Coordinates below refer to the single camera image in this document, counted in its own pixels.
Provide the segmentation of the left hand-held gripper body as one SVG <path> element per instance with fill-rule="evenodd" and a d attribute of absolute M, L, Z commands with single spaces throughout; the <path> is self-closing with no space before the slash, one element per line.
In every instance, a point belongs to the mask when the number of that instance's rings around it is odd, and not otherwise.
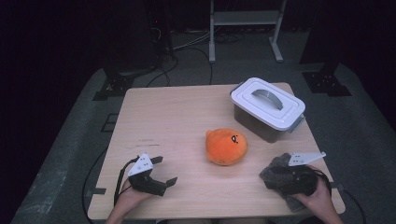
<path fill-rule="evenodd" d="M 151 157 L 147 152 L 140 155 L 128 172 L 128 180 L 134 190 L 163 196 L 167 189 L 166 184 L 150 176 L 155 165 L 151 163 L 150 159 Z"/>

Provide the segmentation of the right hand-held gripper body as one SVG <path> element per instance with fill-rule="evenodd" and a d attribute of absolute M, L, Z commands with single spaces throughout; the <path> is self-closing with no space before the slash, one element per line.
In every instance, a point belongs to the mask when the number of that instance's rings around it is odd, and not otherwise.
<path fill-rule="evenodd" d="M 318 179 L 321 177 L 327 180 L 327 177 L 321 171 L 309 167 L 308 163 L 325 156 L 325 152 L 292 153 L 286 166 L 275 167 L 275 174 L 280 175 L 276 189 L 289 195 L 312 195 L 317 190 Z"/>

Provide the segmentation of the grey cloth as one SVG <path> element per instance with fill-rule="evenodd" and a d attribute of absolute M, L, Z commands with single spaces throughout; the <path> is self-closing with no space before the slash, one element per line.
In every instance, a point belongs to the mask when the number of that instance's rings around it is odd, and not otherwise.
<path fill-rule="evenodd" d="M 289 153 L 284 153 L 279 157 L 273 158 L 271 163 L 260 172 L 260 178 L 262 179 L 265 187 L 274 190 L 282 199 L 285 200 L 287 207 L 291 212 L 298 212 L 305 209 L 305 206 L 297 199 L 294 199 L 292 195 L 284 194 L 280 190 L 276 189 L 276 183 L 278 182 L 280 175 L 275 174 L 275 167 L 286 166 L 290 157 L 291 155 Z"/>

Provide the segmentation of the orange plush toy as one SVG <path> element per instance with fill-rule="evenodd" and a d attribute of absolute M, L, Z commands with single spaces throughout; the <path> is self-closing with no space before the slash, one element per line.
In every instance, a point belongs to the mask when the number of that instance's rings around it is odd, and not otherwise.
<path fill-rule="evenodd" d="M 233 165 L 247 154 L 248 140 L 237 130 L 209 130 L 205 134 L 205 149 L 206 157 L 215 164 Z"/>

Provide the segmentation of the white lid with grey handle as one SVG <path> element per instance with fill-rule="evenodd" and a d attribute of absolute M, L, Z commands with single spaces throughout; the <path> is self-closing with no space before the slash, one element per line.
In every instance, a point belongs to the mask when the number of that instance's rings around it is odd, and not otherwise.
<path fill-rule="evenodd" d="M 304 118 L 302 100 L 257 77 L 242 82 L 230 95 L 238 108 L 277 131 L 292 132 Z"/>

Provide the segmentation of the clear brown storage box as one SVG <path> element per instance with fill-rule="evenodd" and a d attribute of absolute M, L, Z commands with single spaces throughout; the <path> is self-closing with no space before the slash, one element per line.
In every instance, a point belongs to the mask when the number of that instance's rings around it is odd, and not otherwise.
<path fill-rule="evenodd" d="M 234 105 L 234 119 L 268 143 L 276 142 L 284 133 L 292 133 L 304 121 L 303 118 L 299 125 L 296 126 L 292 132 L 277 131 L 262 123 L 258 119 L 253 118 L 247 112 L 238 108 L 236 105 Z"/>

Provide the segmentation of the person's right hand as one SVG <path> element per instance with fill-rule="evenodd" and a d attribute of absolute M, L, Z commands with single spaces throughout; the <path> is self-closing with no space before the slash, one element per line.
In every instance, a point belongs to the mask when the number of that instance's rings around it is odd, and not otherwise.
<path fill-rule="evenodd" d="M 309 196 L 306 196 L 303 193 L 298 193 L 293 194 L 292 197 L 301 202 L 317 217 L 325 218 L 334 212 L 332 196 L 330 195 L 326 182 L 322 177 L 318 178 L 317 189 L 314 193 Z"/>

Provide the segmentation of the person's left hand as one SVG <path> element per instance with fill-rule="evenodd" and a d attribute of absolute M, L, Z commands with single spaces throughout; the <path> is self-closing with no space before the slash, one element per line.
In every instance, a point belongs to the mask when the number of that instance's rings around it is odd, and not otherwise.
<path fill-rule="evenodd" d="M 143 201 L 151 197 L 151 194 L 134 190 L 128 180 L 121 188 L 114 210 L 118 215 L 125 217 Z"/>

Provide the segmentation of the black tape square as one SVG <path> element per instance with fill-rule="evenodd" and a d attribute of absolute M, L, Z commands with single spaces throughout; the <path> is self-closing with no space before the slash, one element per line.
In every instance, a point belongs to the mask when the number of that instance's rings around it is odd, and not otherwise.
<path fill-rule="evenodd" d="M 102 133 L 113 133 L 117 120 L 118 120 L 117 113 L 110 113 L 107 115 L 104 124 L 102 125 L 101 132 Z"/>

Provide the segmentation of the black stand base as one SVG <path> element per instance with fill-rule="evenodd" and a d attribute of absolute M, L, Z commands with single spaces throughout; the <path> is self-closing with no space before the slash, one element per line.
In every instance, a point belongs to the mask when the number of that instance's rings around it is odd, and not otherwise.
<path fill-rule="evenodd" d="M 133 84 L 134 76 L 116 75 L 108 77 L 92 99 L 94 101 L 105 101 L 109 97 L 123 97 L 132 88 Z"/>
<path fill-rule="evenodd" d="M 313 93 L 327 93 L 331 97 L 350 96 L 351 93 L 335 76 L 338 61 L 326 62 L 315 72 L 303 72 L 303 77 Z"/>

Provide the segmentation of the white metal stand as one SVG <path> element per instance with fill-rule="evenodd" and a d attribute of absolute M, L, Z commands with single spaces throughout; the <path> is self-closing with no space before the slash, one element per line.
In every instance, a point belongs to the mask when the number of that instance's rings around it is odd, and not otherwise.
<path fill-rule="evenodd" d="M 210 0 L 208 60 L 216 61 L 215 28 L 219 26 L 274 25 L 275 30 L 269 37 L 269 44 L 278 63 L 284 61 L 277 45 L 278 35 L 288 0 L 281 0 L 278 10 L 260 11 L 224 11 L 214 9 L 214 0 Z"/>

